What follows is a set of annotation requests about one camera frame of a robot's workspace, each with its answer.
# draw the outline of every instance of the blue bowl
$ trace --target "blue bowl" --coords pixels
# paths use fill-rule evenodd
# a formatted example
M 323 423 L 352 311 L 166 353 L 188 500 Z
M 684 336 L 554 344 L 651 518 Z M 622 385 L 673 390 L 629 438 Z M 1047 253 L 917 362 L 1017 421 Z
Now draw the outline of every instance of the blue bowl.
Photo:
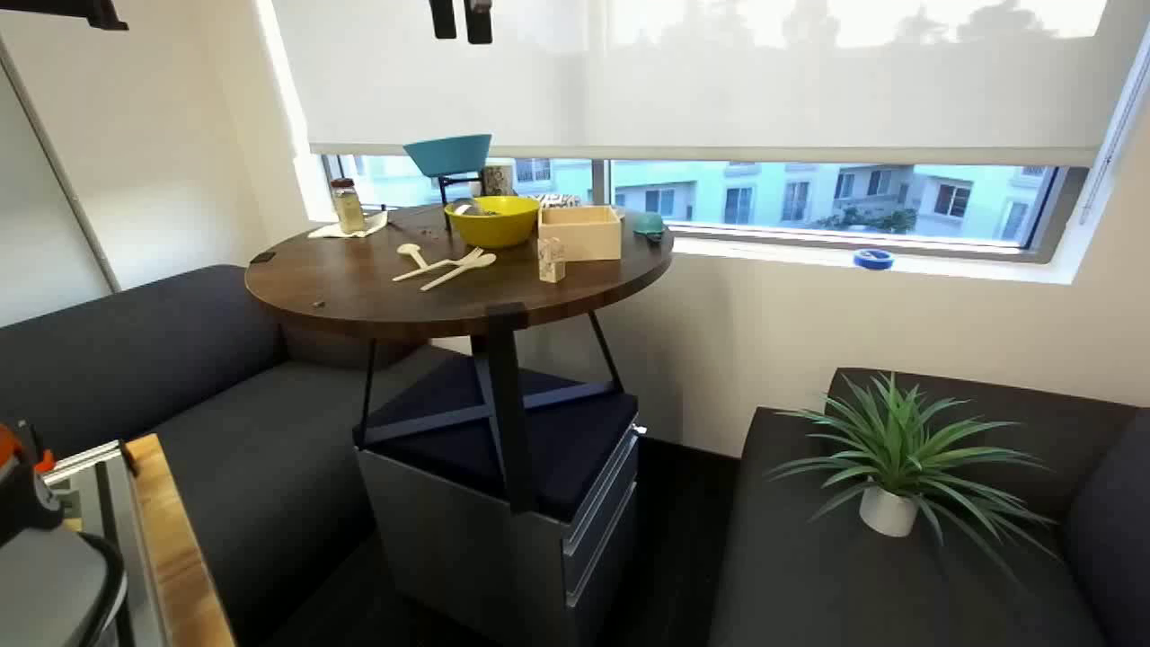
M 493 137 L 442 137 L 442 142 L 412 142 L 404 153 L 425 175 L 453 175 L 477 172 L 487 161 Z

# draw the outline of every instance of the cardboard box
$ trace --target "cardboard box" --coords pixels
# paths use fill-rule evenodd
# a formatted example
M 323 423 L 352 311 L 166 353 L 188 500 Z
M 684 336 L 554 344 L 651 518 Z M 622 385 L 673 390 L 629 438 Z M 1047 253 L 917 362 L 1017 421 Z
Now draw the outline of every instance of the cardboard box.
M 622 216 L 606 206 L 544 210 L 544 240 L 560 240 L 563 262 L 622 258 Z

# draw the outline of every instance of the bottle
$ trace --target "bottle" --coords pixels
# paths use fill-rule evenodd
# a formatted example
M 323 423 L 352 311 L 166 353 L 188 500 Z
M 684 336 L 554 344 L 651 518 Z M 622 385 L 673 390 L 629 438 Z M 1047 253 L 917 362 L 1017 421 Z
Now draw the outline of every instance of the bottle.
M 340 233 L 364 230 L 364 203 L 352 179 L 330 179 L 330 206 Z

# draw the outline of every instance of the dark gray couch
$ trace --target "dark gray couch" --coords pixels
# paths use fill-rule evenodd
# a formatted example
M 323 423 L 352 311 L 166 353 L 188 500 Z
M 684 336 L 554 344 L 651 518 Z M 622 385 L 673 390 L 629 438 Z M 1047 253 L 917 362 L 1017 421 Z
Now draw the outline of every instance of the dark gray couch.
M 360 343 L 280 332 L 209 266 L 0 332 L 0 421 L 74 454 L 157 433 L 242 644 L 375 529 L 352 462 Z M 381 350 L 375 403 L 453 353 Z
M 836 369 L 865 385 L 874 369 Z M 1049 392 L 898 375 L 923 396 L 967 399 L 963 414 L 1017 421 L 993 441 L 1049 471 L 980 471 L 1056 518 L 1065 560 L 1007 545 L 1017 577 L 950 531 L 920 525 L 905 543 L 864 529 L 854 507 L 810 523 L 826 500 L 814 477 L 770 477 L 778 462 L 818 454 L 804 421 L 759 411 L 715 601 L 715 647 L 1084 647 L 1150 644 L 1150 416 L 1134 405 Z

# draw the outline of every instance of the floor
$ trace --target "floor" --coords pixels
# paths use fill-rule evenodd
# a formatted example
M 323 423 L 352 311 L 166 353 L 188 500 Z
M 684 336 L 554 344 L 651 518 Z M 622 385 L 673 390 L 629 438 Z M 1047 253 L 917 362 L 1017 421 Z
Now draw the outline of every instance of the floor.
M 645 441 L 638 454 L 638 551 L 596 644 L 604 647 L 699 647 L 723 569 L 738 462 Z M 417 607 L 387 585 L 375 541 L 296 613 L 273 639 L 323 647 L 480 647 L 486 639 Z

